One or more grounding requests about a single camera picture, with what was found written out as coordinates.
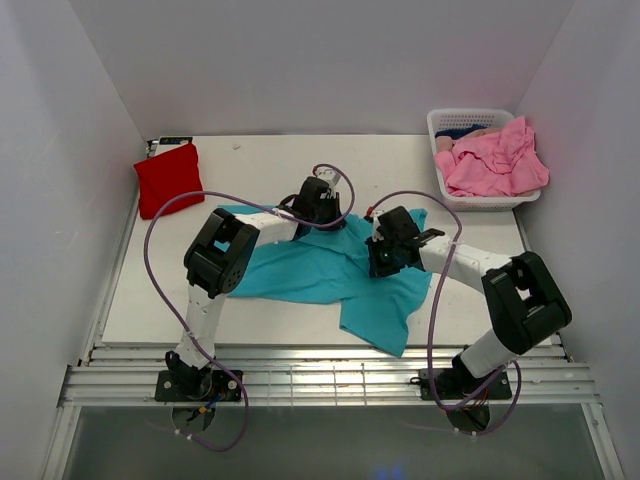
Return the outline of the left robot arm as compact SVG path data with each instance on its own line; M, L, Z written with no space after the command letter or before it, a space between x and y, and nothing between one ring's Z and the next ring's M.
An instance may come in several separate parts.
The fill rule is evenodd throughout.
M217 208L209 215L184 257L188 329L177 349L165 355L169 386L193 400L212 392L209 359L215 355L227 295L240 285L256 248L297 240L311 224L328 224L332 230L346 225L336 191L340 178L336 170L320 167L297 194L269 212L233 214Z

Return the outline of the teal t shirt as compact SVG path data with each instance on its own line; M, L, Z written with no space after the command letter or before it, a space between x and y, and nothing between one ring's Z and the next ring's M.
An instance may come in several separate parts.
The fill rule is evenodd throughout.
M369 276L365 241L371 225L349 215L337 231L314 229L301 239L257 247L231 295L301 304L341 306L342 330L396 357L403 355L408 318L422 307L432 274L404 268Z

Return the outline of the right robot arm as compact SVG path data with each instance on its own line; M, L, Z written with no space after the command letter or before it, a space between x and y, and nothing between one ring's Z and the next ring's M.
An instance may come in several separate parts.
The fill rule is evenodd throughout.
M443 231L420 229L403 207L376 212L367 239L369 274L395 275L405 268L438 272L483 294L490 329L457 354L447 369L429 369L428 398L474 397L497 381L500 369L570 324L572 312L543 259L465 246Z

